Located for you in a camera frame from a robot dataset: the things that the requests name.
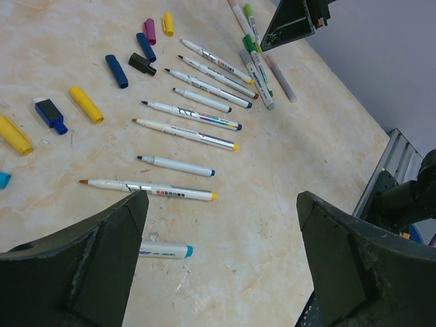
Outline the dark blue capped marker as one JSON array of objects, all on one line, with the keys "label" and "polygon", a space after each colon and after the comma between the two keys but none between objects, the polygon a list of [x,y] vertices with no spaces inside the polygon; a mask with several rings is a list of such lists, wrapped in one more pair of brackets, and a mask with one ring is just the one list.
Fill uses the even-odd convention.
[{"label": "dark blue capped marker", "polygon": [[222,119],[213,115],[197,112],[195,110],[181,108],[178,106],[171,106],[167,104],[161,104],[157,102],[141,101],[141,103],[154,110],[165,112],[167,114],[171,114],[174,116],[179,116],[184,119],[190,119],[193,121],[198,121],[201,123],[206,123],[209,125],[214,125],[225,129],[230,129],[233,131],[241,131],[243,129],[243,126],[240,123]]}]

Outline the light blue marker cap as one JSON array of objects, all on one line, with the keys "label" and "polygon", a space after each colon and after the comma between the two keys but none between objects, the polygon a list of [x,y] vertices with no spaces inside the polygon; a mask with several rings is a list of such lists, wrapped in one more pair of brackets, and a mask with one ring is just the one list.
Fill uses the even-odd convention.
[{"label": "light blue marker cap", "polygon": [[0,189],[5,189],[9,184],[11,175],[5,172],[0,172]]}]

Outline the black eraser cap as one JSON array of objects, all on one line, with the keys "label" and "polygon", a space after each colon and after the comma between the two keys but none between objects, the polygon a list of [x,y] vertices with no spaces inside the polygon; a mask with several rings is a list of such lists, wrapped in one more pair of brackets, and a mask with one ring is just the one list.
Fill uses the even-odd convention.
[{"label": "black eraser cap", "polygon": [[148,74],[150,76],[154,76],[157,72],[157,70],[151,66],[148,59],[135,52],[133,52],[130,56],[128,65],[142,72],[143,74]]}]

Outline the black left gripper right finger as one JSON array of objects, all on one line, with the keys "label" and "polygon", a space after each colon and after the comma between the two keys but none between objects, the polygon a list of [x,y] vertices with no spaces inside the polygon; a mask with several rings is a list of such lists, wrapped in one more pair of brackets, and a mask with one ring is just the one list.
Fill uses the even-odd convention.
[{"label": "black left gripper right finger", "polygon": [[315,194],[296,207],[322,326],[434,326],[435,249]]}]

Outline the yellow capped slim marker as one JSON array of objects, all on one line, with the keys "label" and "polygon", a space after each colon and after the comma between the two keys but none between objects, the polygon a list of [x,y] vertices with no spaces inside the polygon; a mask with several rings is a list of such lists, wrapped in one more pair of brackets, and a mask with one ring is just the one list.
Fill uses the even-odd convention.
[{"label": "yellow capped slim marker", "polygon": [[240,80],[246,82],[247,84],[253,85],[254,79],[239,70],[238,68],[234,67],[232,64],[228,63],[221,57],[218,57],[217,55],[211,53],[210,51],[206,50],[205,48],[198,46],[194,44],[193,42],[190,42],[189,40],[181,39],[181,43],[191,49],[192,51],[198,53],[201,57],[209,60],[210,62],[214,63],[215,65],[219,66],[220,68],[224,69],[225,71],[231,73],[232,75],[236,76]]}]

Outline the navy marker cap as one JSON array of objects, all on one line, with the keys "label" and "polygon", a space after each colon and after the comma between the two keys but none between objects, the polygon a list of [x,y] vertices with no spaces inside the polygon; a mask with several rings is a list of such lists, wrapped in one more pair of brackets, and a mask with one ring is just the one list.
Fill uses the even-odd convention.
[{"label": "navy marker cap", "polygon": [[156,55],[151,47],[151,44],[144,33],[137,33],[136,39],[144,52],[146,58],[149,60],[150,63],[153,63],[157,60]]}]

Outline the orange capped white marker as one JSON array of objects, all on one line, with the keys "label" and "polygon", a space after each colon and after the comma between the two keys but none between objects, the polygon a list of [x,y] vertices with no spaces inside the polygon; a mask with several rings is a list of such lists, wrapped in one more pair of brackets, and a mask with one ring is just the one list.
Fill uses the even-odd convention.
[{"label": "orange capped white marker", "polygon": [[268,92],[266,86],[264,85],[264,81],[262,80],[262,77],[256,69],[254,62],[252,61],[251,55],[248,53],[247,50],[241,50],[239,52],[239,55],[243,60],[243,63],[245,64],[247,70],[249,71],[249,74],[254,79],[254,85],[256,86],[258,93],[260,94],[260,97],[264,102],[264,105],[268,110],[274,109],[275,103],[270,96],[270,93]]}]

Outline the dark blue marker cap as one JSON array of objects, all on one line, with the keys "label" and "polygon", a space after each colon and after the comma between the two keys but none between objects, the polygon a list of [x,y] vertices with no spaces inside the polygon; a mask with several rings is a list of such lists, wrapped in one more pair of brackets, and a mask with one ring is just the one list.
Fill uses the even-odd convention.
[{"label": "dark blue marker cap", "polygon": [[129,82],[117,58],[113,54],[107,54],[105,60],[119,88],[126,89]]}]

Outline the yellow capped clear pen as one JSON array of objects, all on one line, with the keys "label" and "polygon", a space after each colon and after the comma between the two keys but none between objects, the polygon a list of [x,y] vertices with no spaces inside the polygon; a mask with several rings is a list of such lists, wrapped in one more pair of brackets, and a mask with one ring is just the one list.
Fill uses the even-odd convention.
[{"label": "yellow capped clear pen", "polygon": [[208,134],[203,134],[198,131],[191,131],[189,129],[185,129],[182,127],[169,125],[165,123],[159,123],[156,121],[150,121],[147,119],[134,118],[132,119],[132,121],[143,127],[147,127],[149,129],[154,129],[157,131],[161,131],[163,133],[171,134],[173,136],[179,136],[196,142],[201,142],[211,146],[216,146],[221,149],[227,149],[229,151],[236,151],[238,149],[238,145],[234,142],[231,142],[229,140],[224,140],[222,138],[214,137]]}]

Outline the black eraser-cap white marker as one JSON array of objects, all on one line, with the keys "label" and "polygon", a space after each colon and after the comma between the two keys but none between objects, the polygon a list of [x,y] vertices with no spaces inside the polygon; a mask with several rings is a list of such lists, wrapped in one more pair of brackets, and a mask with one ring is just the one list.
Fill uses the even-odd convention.
[{"label": "black eraser-cap white marker", "polygon": [[200,104],[204,104],[205,106],[209,106],[209,107],[214,108],[216,110],[220,110],[224,113],[229,113],[232,111],[232,108],[229,105],[222,104],[221,102],[207,98],[205,96],[194,93],[192,91],[188,91],[186,89],[180,89],[180,88],[173,88],[172,90],[175,93],[177,93],[183,97],[186,97],[187,99],[193,100],[193,101],[198,102]]}]

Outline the magenta capped white marker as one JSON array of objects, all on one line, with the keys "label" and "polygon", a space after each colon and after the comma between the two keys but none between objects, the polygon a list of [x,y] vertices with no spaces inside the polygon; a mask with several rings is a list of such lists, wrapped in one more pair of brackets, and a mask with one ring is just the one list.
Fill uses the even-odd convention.
[{"label": "magenta capped white marker", "polygon": [[248,89],[247,87],[244,87],[240,83],[233,81],[232,79],[228,78],[227,76],[224,76],[223,74],[213,70],[212,68],[208,67],[205,64],[201,64],[189,57],[184,57],[182,55],[177,55],[179,59],[184,61],[186,64],[196,68],[198,71],[202,72],[203,74],[231,87],[232,89],[241,92],[243,95],[246,95],[250,97],[251,99],[257,99],[259,97],[259,94],[255,91],[252,91]]}]

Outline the yellow clear-pen cap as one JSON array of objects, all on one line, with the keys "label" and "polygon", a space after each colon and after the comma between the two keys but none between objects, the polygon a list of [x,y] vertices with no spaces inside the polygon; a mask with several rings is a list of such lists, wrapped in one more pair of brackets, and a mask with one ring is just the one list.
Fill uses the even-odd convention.
[{"label": "yellow clear-pen cap", "polygon": [[80,87],[70,87],[69,94],[94,124],[104,120],[102,112]]}]

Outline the magenta marker cap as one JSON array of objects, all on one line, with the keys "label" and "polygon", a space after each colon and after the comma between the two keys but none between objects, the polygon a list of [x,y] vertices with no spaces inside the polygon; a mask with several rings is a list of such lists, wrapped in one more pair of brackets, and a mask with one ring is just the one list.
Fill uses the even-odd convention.
[{"label": "magenta marker cap", "polygon": [[155,21],[152,18],[147,18],[143,22],[143,31],[149,41],[150,45],[155,45],[157,42],[156,32],[155,32]]}]

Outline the yellow slim marker cap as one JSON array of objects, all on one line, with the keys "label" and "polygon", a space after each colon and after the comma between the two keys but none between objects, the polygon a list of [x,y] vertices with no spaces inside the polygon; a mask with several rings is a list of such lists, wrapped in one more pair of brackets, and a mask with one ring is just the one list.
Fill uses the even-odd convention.
[{"label": "yellow slim marker cap", "polygon": [[171,12],[166,12],[162,18],[163,22],[163,32],[168,37],[172,37],[174,35],[174,22]]}]

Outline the navy capped white marker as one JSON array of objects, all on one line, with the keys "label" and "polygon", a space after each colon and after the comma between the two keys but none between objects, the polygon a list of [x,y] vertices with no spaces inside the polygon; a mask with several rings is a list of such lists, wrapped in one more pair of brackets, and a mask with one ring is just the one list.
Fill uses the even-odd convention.
[{"label": "navy capped white marker", "polygon": [[221,99],[232,102],[233,104],[239,105],[243,108],[251,108],[253,106],[253,104],[250,101],[245,100],[243,98],[240,98],[239,96],[233,95],[233,94],[231,94],[227,91],[224,91],[218,87],[215,87],[215,86],[213,86],[205,81],[202,81],[194,76],[187,75],[185,73],[182,73],[180,71],[176,71],[174,69],[165,68],[165,70],[169,74],[178,78],[179,80],[187,82],[188,84],[191,84],[194,87],[202,89],[203,91],[206,91],[206,92],[211,93],[213,95],[216,95],[217,97],[220,97]]}]

